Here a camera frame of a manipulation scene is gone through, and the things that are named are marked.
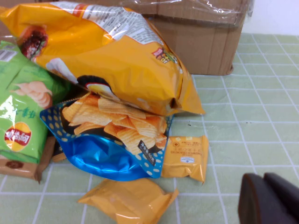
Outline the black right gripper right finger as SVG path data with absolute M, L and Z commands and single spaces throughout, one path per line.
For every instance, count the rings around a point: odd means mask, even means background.
M 299 188 L 275 173 L 266 173 L 264 180 L 278 197 L 286 214 L 299 223 Z

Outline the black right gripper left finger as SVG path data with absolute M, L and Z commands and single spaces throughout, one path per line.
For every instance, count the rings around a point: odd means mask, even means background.
M 295 224 L 263 177 L 254 173 L 243 175 L 239 197 L 240 223 Z

